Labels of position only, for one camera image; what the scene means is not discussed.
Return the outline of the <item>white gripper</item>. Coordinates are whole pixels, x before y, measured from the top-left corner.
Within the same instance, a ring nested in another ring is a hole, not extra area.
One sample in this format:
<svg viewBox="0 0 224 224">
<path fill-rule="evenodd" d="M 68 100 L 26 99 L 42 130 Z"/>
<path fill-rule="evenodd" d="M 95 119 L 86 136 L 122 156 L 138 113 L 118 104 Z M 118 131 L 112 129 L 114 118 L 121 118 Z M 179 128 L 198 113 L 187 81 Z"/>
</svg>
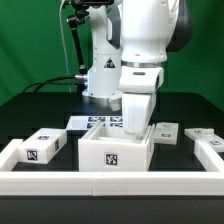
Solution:
<svg viewBox="0 0 224 224">
<path fill-rule="evenodd" d="M 156 91 L 162 85 L 164 69 L 123 66 L 119 81 L 122 92 L 123 127 L 128 134 L 143 134 L 156 104 Z"/>
</svg>

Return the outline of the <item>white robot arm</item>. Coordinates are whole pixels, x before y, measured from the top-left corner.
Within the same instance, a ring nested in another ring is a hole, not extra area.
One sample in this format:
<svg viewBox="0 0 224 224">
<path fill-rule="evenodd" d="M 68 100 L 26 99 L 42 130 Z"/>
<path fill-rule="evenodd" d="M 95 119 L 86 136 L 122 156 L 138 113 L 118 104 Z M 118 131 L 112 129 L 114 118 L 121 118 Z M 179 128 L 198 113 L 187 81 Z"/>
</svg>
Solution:
<svg viewBox="0 0 224 224">
<path fill-rule="evenodd" d="M 167 54 L 191 39 L 186 0 L 89 0 L 93 64 L 83 96 L 120 110 L 124 131 L 144 134 Z"/>
</svg>

